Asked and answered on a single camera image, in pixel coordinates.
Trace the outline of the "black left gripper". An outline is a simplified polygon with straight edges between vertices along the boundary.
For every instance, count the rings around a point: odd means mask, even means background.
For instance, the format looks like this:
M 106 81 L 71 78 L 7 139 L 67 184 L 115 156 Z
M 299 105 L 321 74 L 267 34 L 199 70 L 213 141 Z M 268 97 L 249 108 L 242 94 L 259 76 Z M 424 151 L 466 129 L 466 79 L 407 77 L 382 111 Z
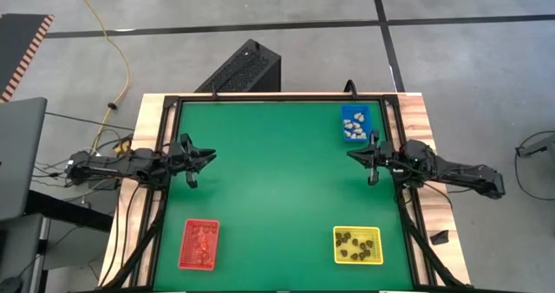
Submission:
M 197 148 L 192 146 L 188 133 L 183 133 L 179 140 L 171 142 L 171 175 L 186 173 L 186 183 L 192 189 L 198 187 L 194 172 L 200 172 L 204 167 L 216 159 L 215 149 Z M 192 155 L 207 155 L 192 160 Z

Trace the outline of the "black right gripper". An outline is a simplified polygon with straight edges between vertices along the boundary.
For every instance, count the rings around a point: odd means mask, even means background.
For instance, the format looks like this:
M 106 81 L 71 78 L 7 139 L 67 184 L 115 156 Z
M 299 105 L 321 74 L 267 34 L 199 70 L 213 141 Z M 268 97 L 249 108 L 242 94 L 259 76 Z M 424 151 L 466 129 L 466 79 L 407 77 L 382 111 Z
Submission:
M 349 156 L 370 156 L 370 159 L 354 157 L 354 160 L 369 169 L 368 183 L 374 186 L 379 181 L 377 167 L 387 167 L 392 170 L 391 163 L 397 157 L 391 142 L 386 141 L 382 146 L 379 144 L 379 132 L 372 131 L 369 136 L 369 144 L 365 147 L 349 150 Z

